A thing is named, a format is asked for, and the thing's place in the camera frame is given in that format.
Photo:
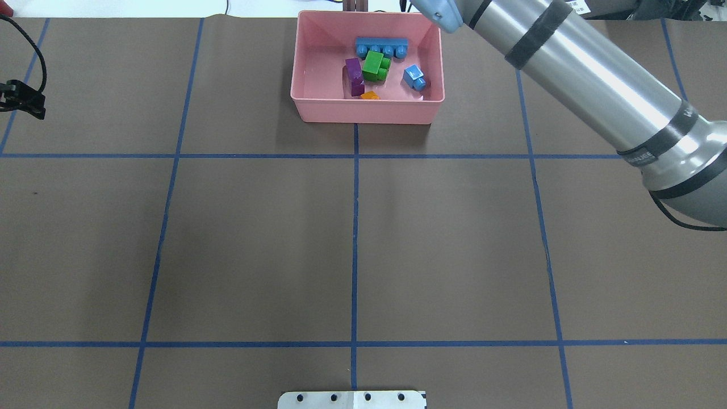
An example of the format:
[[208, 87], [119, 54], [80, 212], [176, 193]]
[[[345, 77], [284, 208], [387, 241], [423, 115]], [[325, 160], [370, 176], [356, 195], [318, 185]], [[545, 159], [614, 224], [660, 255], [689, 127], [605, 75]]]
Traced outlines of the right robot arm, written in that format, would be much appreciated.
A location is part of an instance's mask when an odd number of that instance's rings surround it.
[[725, 122], [698, 110], [564, 1], [415, 1], [452, 33], [467, 26], [637, 168], [654, 199], [725, 228]]

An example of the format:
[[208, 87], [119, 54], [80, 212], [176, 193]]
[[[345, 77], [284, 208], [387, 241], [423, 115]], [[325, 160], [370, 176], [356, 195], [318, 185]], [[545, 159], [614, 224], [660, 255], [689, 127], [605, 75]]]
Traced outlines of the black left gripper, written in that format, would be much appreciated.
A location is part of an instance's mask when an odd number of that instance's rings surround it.
[[1, 112], [23, 111], [36, 119], [46, 116], [46, 97], [20, 80], [9, 80], [1, 84]]

